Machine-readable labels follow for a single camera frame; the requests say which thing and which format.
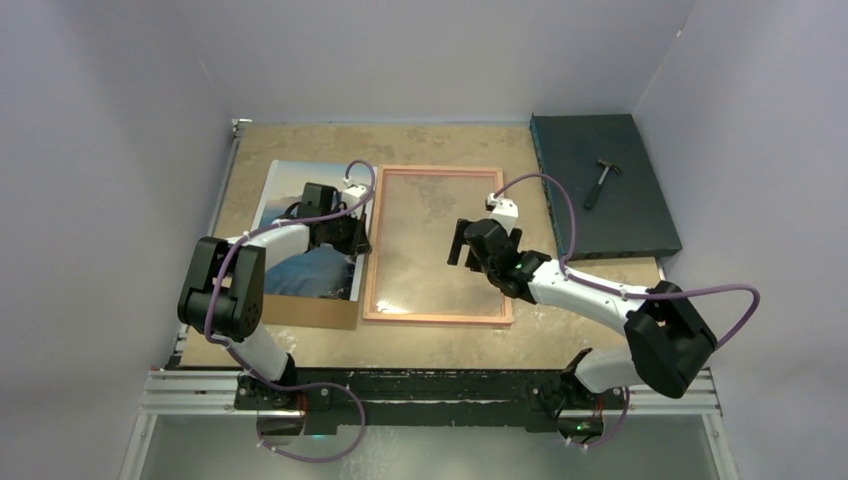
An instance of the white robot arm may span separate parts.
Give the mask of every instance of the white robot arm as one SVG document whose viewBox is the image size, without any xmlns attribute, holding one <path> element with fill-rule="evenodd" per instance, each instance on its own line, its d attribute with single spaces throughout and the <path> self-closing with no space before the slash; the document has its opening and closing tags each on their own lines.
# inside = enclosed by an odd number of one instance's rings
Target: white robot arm
<svg viewBox="0 0 848 480">
<path fill-rule="evenodd" d="M 326 215 L 339 205 L 355 205 L 367 192 L 361 185 L 337 192 L 333 187 L 307 183 L 297 211 L 292 208 L 288 214 L 290 218 Z M 264 272 L 289 257 L 325 243 L 345 254 L 370 252 L 364 217 L 364 209 L 358 209 L 349 216 L 327 222 L 280 226 L 244 242 L 231 263 L 232 272 L 227 277 L 229 285 L 224 285 L 226 293 L 216 301 L 212 337 L 228 343 L 227 348 L 233 349 L 262 377 L 293 384 L 296 381 L 293 358 L 274 342 L 260 322 Z M 180 296 L 177 312 L 180 321 L 203 332 L 215 273 L 224 253 L 240 238 L 206 237 L 198 241 Z"/>
<path fill-rule="evenodd" d="M 685 393 L 717 348 L 715 336 L 686 299 L 628 298 L 679 292 L 676 285 L 662 281 L 649 288 L 611 282 L 573 268 L 563 269 L 559 261 L 540 252 L 519 252 L 521 231 L 515 228 L 515 202 L 490 194 L 486 207 L 491 212 L 488 218 L 457 222 L 449 264 L 458 263 L 460 249 L 467 244 L 465 266 L 485 273 L 504 295 L 570 310 L 626 337 L 626 346 L 580 352 L 565 372 L 578 389 L 597 394 L 613 387 L 647 384 L 672 398 Z M 598 286 L 620 294 L 606 293 Z"/>
</svg>

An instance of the beige tabletop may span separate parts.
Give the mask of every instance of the beige tabletop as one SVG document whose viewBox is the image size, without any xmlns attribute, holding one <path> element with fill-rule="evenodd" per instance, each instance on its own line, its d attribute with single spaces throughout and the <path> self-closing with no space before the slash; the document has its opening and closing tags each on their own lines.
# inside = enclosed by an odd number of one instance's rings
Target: beige tabletop
<svg viewBox="0 0 848 480">
<path fill-rule="evenodd" d="M 250 228 L 272 160 L 346 164 L 355 158 L 377 166 L 501 167 L 506 181 L 538 171 L 526 125 L 250 125 L 233 165 L 215 235 L 239 235 Z M 541 182 L 526 180 L 508 193 L 520 208 L 522 248 L 555 255 Z M 659 280 L 651 258 L 583 261 L 572 266 L 616 282 L 654 285 Z M 268 329 L 299 366 L 562 368 L 583 348 L 624 343 L 611 330 L 559 308 L 515 300 L 513 312 L 515 322 L 508 329 L 367 324 L 361 317 L 354 331 Z M 193 330 L 181 364 L 234 365 L 226 352 Z"/>
</svg>

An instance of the hammer handle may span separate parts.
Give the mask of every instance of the hammer handle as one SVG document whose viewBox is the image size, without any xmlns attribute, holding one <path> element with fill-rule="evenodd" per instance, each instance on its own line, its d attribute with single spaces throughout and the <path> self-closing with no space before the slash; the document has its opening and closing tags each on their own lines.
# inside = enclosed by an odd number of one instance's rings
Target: hammer handle
<svg viewBox="0 0 848 480">
<path fill-rule="evenodd" d="M 591 210 L 595 208 L 595 203 L 598 202 L 598 197 L 601 196 L 601 187 L 603 183 L 596 183 L 592 186 L 592 190 L 589 191 L 589 195 L 586 197 L 586 201 L 583 202 L 583 208 L 586 210 Z"/>
</svg>

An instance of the purple cable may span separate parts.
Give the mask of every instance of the purple cable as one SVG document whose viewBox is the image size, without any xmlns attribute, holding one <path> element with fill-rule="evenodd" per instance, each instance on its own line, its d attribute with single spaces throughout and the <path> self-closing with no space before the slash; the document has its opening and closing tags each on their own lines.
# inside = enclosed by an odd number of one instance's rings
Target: purple cable
<svg viewBox="0 0 848 480">
<path fill-rule="evenodd" d="M 498 197 L 504 191 L 506 191 L 506 189 L 508 189 L 509 187 L 515 185 L 516 183 L 520 182 L 521 180 L 524 180 L 526 178 L 531 178 L 531 177 L 538 177 L 538 178 L 542 178 L 542 179 L 545 179 L 545 180 L 551 182 L 555 187 L 557 187 L 557 190 L 559 190 L 559 192 L 562 194 L 563 198 L 565 198 L 565 203 L 568 205 L 568 215 L 569 215 L 569 219 L 571 221 L 571 239 L 569 240 L 568 251 L 566 251 L 565 255 L 563 255 L 559 259 L 559 268 L 560 268 L 560 270 L 562 270 L 563 275 L 565 275 L 566 278 L 568 278 L 570 280 L 574 280 L 575 282 L 577 282 L 581 285 L 586 285 L 587 287 L 595 288 L 595 289 L 600 290 L 602 292 L 610 293 L 610 294 L 613 294 L 613 295 L 621 295 L 621 292 L 619 290 L 616 290 L 615 288 L 608 287 L 606 285 L 601 285 L 599 283 L 593 282 L 591 280 L 586 280 L 584 278 L 572 276 L 568 273 L 568 266 L 566 264 L 568 263 L 568 260 L 571 259 L 571 256 L 574 254 L 574 244 L 575 244 L 575 241 L 576 241 L 576 238 L 577 238 L 577 224 L 576 224 L 576 221 L 575 221 L 575 218 L 574 218 L 574 207 L 571 204 L 571 197 L 568 196 L 568 192 L 565 191 L 565 188 L 562 186 L 562 184 L 560 184 L 555 178 L 553 178 L 549 175 L 545 175 L 544 173 L 528 173 L 526 175 L 521 175 L 520 177 L 518 177 L 518 178 L 512 180 L 511 182 L 507 183 L 506 185 L 504 185 L 503 188 L 501 188 L 500 190 L 495 192 L 494 196 Z M 739 333 L 739 330 L 741 330 L 742 327 L 744 327 L 745 324 L 748 323 L 748 319 L 750 319 L 751 316 L 754 315 L 754 312 L 757 310 L 757 307 L 760 305 L 760 292 L 759 292 L 759 290 L 757 290 L 753 286 L 745 284 L 745 283 L 732 283 L 732 284 L 728 284 L 728 285 L 719 285 L 717 287 L 708 287 L 708 288 L 700 288 L 700 289 L 697 289 L 697 290 L 689 290 L 689 291 L 686 291 L 686 292 L 626 293 L 624 295 L 624 297 L 629 298 L 629 299 L 633 299 L 633 300 L 679 300 L 679 299 L 682 299 L 682 298 L 701 297 L 701 296 L 704 296 L 704 295 L 713 295 L 713 294 L 716 294 L 716 293 L 724 293 L 724 292 L 739 291 L 739 290 L 744 290 L 744 291 L 751 293 L 751 297 L 752 297 L 751 298 L 751 305 L 748 307 L 747 310 L 745 310 L 745 313 L 742 314 L 742 317 L 736 322 L 736 324 L 733 325 L 733 328 L 731 328 L 723 337 L 721 337 L 721 340 L 718 341 L 718 344 L 716 345 L 716 350 L 718 350 L 719 348 L 723 347 L 727 342 L 729 342 L 730 339 L 733 338 L 737 333 Z M 602 443 L 605 443 L 616 432 L 618 432 L 618 430 L 621 428 L 621 425 L 624 423 L 624 418 L 627 416 L 627 410 L 630 407 L 630 389 L 628 389 L 627 387 L 624 387 L 624 392 L 625 392 L 624 409 L 621 411 L 621 416 L 618 417 L 618 420 L 610 428 L 609 433 L 602 436 L 600 439 L 598 439 L 598 441 L 593 442 L 592 444 L 588 445 L 587 448 L 593 448 L 593 447 L 596 447 L 596 446 L 598 446 Z"/>
<path fill-rule="evenodd" d="M 359 443 L 362 441 L 362 438 L 365 436 L 365 408 L 362 406 L 362 402 L 359 400 L 359 398 L 357 398 L 357 396 L 353 392 L 351 392 L 350 390 L 348 390 L 344 386 L 339 385 L 337 383 L 318 382 L 318 383 L 308 383 L 308 384 L 305 384 L 305 385 L 297 385 L 297 386 L 293 386 L 293 387 L 283 387 L 283 386 L 275 384 L 274 382 L 272 382 L 271 380 L 269 380 L 268 378 L 264 377 L 259 372 L 257 372 L 253 367 L 248 365 L 248 363 L 243 358 L 241 358 L 241 356 L 238 353 L 236 353 L 233 349 L 230 348 L 229 342 L 227 342 L 226 340 L 218 340 L 218 339 L 212 338 L 212 317 L 213 317 L 213 314 L 214 314 L 214 311 L 215 311 L 215 304 L 218 302 L 218 297 L 221 295 L 221 284 L 223 283 L 224 278 L 227 276 L 227 268 L 229 267 L 230 262 L 233 260 L 233 257 L 235 256 L 235 253 L 239 249 L 239 247 L 241 247 L 250 238 L 255 237 L 257 235 L 260 235 L 260 234 L 263 234 L 265 232 L 269 232 L 269 231 L 271 231 L 275 228 L 285 227 L 287 225 L 296 225 L 296 224 L 307 225 L 307 224 L 310 224 L 310 223 L 322 222 L 322 221 L 325 221 L 325 220 L 332 220 L 334 218 L 339 218 L 339 217 L 345 216 L 345 215 L 355 211 L 357 208 L 365 205 L 368 201 L 371 200 L 371 198 L 374 196 L 374 186 L 377 184 L 377 177 L 374 173 L 374 167 L 372 167 L 370 163 L 366 162 L 365 160 L 354 160 L 354 161 L 350 162 L 347 166 L 347 169 L 345 170 L 345 178 L 350 177 L 350 169 L 356 164 L 364 165 L 366 168 L 368 168 L 368 173 L 371 174 L 371 185 L 368 187 L 368 193 L 366 193 L 365 196 L 361 200 L 356 202 L 356 204 L 354 204 L 353 206 L 348 207 L 347 209 L 342 210 L 340 212 L 332 213 L 332 214 L 329 214 L 329 215 L 324 215 L 324 216 L 321 216 L 321 217 L 301 218 L 301 219 L 296 219 L 296 220 L 286 220 L 286 221 L 282 221 L 282 222 L 272 223 L 271 225 L 266 225 L 264 227 L 260 227 L 260 228 L 257 228 L 256 230 L 248 232 L 247 235 L 244 235 L 241 238 L 239 238 L 238 240 L 236 240 L 236 242 L 233 244 L 233 246 L 230 247 L 230 250 L 227 252 L 227 255 L 224 257 L 224 260 L 221 263 L 221 268 L 218 269 L 218 277 L 217 277 L 217 280 L 215 282 L 215 286 L 212 288 L 212 297 L 209 299 L 209 309 L 206 311 L 206 319 L 205 319 L 204 324 L 203 324 L 203 335 L 206 337 L 206 341 L 208 341 L 209 343 L 214 343 L 216 345 L 224 346 L 225 349 L 227 350 L 227 352 L 230 353 L 230 356 L 233 357 L 233 360 L 236 361 L 236 363 L 238 363 L 245 371 L 247 371 L 247 373 L 249 373 L 250 375 L 253 375 L 257 380 L 264 383 L 268 387 L 270 387 L 274 390 L 277 390 L 277 391 L 281 391 L 281 392 L 296 392 L 296 391 L 308 390 L 308 389 L 312 389 L 312 388 L 335 388 L 337 390 L 341 390 L 341 391 L 345 392 L 348 396 L 350 396 L 351 399 L 353 399 L 353 402 L 356 404 L 356 408 L 359 410 L 359 419 L 360 419 L 359 433 L 357 434 L 356 438 L 353 440 L 353 443 L 351 443 L 349 447 L 347 447 L 346 449 L 342 450 L 341 452 L 339 452 L 335 455 L 331 455 L 329 457 L 318 457 L 318 458 L 305 457 L 305 456 L 302 456 L 302 455 L 298 455 L 296 453 L 291 453 L 291 452 L 286 452 L 284 450 L 280 450 L 280 449 L 274 447 L 273 445 L 271 445 L 270 443 L 268 443 L 266 440 L 264 440 L 262 438 L 261 432 L 257 429 L 257 434 L 259 435 L 260 444 L 263 447 L 265 447 L 268 450 L 271 450 L 272 452 L 277 453 L 279 455 L 283 455 L 285 457 L 288 457 L 288 458 L 291 458 L 291 459 L 294 459 L 294 460 L 298 460 L 298 461 L 301 461 L 301 462 L 307 462 L 307 463 L 334 462 L 334 461 L 344 457 L 345 455 L 349 454 L 350 452 L 352 452 L 357 447 L 357 445 L 359 445 Z"/>
<path fill-rule="evenodd" d="M 571 259 L 571 256 L 574 255 L 574 245 L 577 243 L 577 222 L 574 218 L 574 205 L 571 204 L 571 197 L 568 196 L 568 192 L 565 191 L 565 188 L 562 186 L 562 184 L 557 182 L 554 177 L 551 177 L 550 175 L 545 175 L 544 173 L 528 173 L 526 175 L 522 175 L 518 178 L 513 179 L 512 181 L 501 187 L 500 190 L 494 193 L 494 196 L 497 198 L 509 187 L 515 185 L 516 183 L 524 179 L 533 177 L 538 177 L 551 182 L 553 186 L 557 187 L 559 193 L 561 193 L 562 197 L 565 198 L 565 204 L 568 205 L 568 219 L 571 221 L 571 238 L 568 240 L 568 251 L 566 251 L 565 255 L 562 256 L 562 261 L 567 262 Z"/>
<path fill-rule="evenodd" d="M 601 285 L 600 283 L 593 282 L 591 280 L 586 280 L 585 278 L 581 278 L 578 276 L 574 276 L 568 273 L 568 267 L 565 265 L 565 262 L 560 260 L 559 262 L 560 270 L 562 273 L 568 277 L 569 280 L 574 280 L 575 282 L 586 285 L 587 287 L 592 287 L 596 290 L 600 290 L 602 292 L 611 293 L 613 295 L 621 295 L 621 291 L 612 287 L 608 287 L 606 285 Z M 751 305 L 748 306 L 748 309 L 745 310 L 745 313 L 742 314 L 742 317 L 733 325 L 721 340 L 718 341 L 716 345 L 716 350 L 723 347 L 727 342 L 730 341 L 731 338 L 734 337 L 742 327 L 748 323 L 748 319 L 754 315 L 754 312 L 757 310 L 757 307 L 760 306 L 760 292 L 756 288 L 746 283 L 730 283 L 727 285 L 719 285 L 717 287 L 707 287 L 707 288 L 699 288 L 696 290 L 687 290 L 685 292 L 675 292 L 675 293 L 626 293 L 624 295 L 625 298 L 633 299 L 633 300 L 679 300 L 681 298 L 692 298 L 692 297 L 703 297 L 705 295 L 713 295 L 716 293 L 725 293 L 725 292 L 734 292 L 734 291 L 746 291 L 751 293 Z"/>
<path fill-rule="evenodd" d="M 618 432 L 621 426 L 624 425 L 624 418 L 627 417 L 628 410 L 630 410 L 630 389 L 624 387 L 624 407 L 621 408 L 621 415 L 618 416 L 618 420 L 616 420 L 612 427 L 610 427 L 610 431 L 606 435 L 602 435 L 598 440 L 587 444 L 586 449 L 588 450 L 590 448 L 599 447 L 609 441 L 609 439 Z"/>
</svg>

